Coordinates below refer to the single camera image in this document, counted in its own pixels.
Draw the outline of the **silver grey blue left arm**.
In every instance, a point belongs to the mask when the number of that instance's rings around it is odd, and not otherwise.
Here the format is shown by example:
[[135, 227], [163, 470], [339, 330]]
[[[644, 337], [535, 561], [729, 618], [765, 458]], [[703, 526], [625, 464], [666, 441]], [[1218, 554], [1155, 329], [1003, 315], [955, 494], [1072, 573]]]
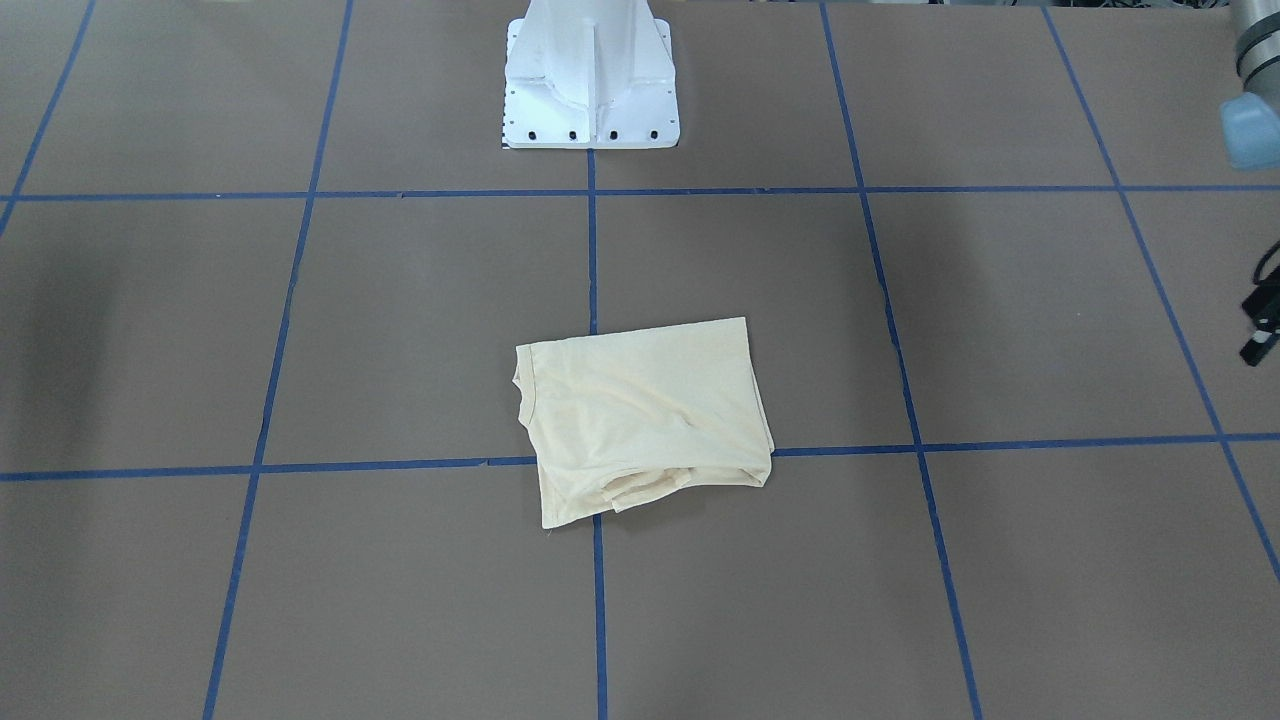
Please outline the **silver grey blue left arm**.
[[[1279, 3], [1230, 1], [1234, 69], [1242, 94], [1219, 110], [1222, 140], [1233, 169], [1257, 172], [1279, 167]], [[1260, 365], [1277, 345], [1277, 243], [1251, 273], [1253, 290], [1242, 302], [1252, 334], [1239, 351], [1248, 366]]]

